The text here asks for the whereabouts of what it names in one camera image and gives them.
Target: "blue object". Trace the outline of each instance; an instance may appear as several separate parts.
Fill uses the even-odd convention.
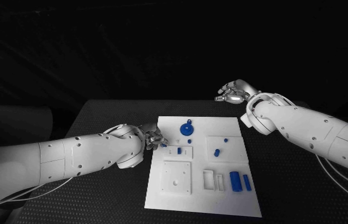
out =
[[[242,191],[238,172],[235,171],[229,172],[229,184],[234,192]]]
[[[247,189],[247,191],[251,191],[251,187],[250,187],[250,182],[248,182],[248,177],[247,177],[247,175],[242,175],[242,178],[244,178],[245,189]]]
[[[192,127],[191,123],[192,123],[192,122],[191,122],[191,120],[188,119],[188,120],[186,120],[186,123],[182,124],[181,127],[179,127],[179,132],[181,132],[181,134],[182,134],[183,136],[189,136],[189,135],[192,134],[192,132],[194,132],[194,127]]]
[[[215,152],[214,152],[214,157],[218,157],[218,155],[219,155],[219,150],[218,150],[218,149],[215,149]]]

